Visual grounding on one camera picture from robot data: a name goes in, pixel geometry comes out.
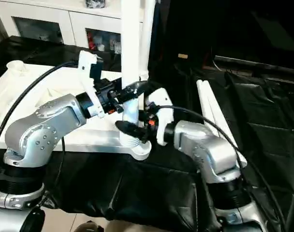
white cup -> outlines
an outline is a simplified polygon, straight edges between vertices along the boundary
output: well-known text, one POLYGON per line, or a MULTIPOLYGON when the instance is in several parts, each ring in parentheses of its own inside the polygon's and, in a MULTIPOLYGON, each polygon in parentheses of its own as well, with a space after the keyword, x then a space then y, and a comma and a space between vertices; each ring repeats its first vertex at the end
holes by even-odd
POLYGON ((28 71, 25 63, 21 60, 13 60, 7 63, 6 67, 15 76, 24 76, 28 71))

black cloth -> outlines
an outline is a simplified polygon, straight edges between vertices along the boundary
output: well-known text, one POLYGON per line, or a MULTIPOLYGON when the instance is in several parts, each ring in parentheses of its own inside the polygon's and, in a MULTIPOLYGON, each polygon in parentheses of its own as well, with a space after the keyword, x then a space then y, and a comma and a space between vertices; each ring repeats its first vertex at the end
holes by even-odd
MULTIPOLYGON (((58 65, 77 60, 81 48, 11 37, 0 44, 0 76, 7 62, 58 65)), ((120 71, 120 57, 99 54, 104 69, 120 71)), ((209 80, 246 158, 263 173, 294 232, 294 84, 232 73, 203 73, 181 64, 160 64, 151 79, 163 84, 173 104, 200 112, 197 79, 209 80)), ((176 119, 197 121, 175 112, 176 119)), ((0 150, 0 163, 4 150, 0 150)), ((193 162, 171 145, 153 149, 145 161, 126 154, 67 152, 54 188, 61 153, 53 152, 45 184, 61 209, 121 219, 170 231, 203 231, 212 224, 201 177, 193 162)), ((271 222, 279 225, 260 179, 246 174, 271 222)))

floor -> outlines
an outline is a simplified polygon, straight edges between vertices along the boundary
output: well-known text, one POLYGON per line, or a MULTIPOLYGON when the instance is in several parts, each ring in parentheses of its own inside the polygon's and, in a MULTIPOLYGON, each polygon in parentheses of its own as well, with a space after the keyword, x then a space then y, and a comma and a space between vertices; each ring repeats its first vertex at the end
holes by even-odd
POLYGON ((149 226, 136 225, 125 221, 107 221, 101 217, 88 217, 84 214, 68 214, 60 209, 43 208, 46 213, 42 232, 74 232, 76 228, 89 221, 94 221, 105 232, 166 232, 149 226))

white pipe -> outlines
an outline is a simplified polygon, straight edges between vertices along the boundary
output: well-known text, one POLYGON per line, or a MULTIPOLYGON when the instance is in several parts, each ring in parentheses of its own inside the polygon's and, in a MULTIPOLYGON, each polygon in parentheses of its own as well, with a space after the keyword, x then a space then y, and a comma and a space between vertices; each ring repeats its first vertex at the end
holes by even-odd
POLYGON ((146 0, 144 10, 144 21, 140 43, 140 76, 142 81, 148 79, 148 61, 150 52, 150 42, 152 34, 153 16, 155 12, 156 0, 146 0))
MULTIPOLYGON (((139 0, 121 0, 121 74, 122 87, 139 81, 139 0)), ((123 120, 138 124, 138 99, 123 104, 123 120)), ((139 139, 120 132, 125 147, 139 145, 139 139)))

white cabinet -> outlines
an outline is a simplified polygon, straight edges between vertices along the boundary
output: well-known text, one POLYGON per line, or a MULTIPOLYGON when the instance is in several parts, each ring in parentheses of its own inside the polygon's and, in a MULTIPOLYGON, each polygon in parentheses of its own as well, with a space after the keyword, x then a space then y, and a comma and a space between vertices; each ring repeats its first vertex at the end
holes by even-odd
POLYGON ((75 45, 68 11, 0 1, 0 18, 9 36, 75 45))
MULTIPOLYGON (((88 9, 85 0, 0 0, 0 18, 9 36, 120 53, 120 1, 88 9)), ((142 28, 145 1, 140 1, 142 28)))

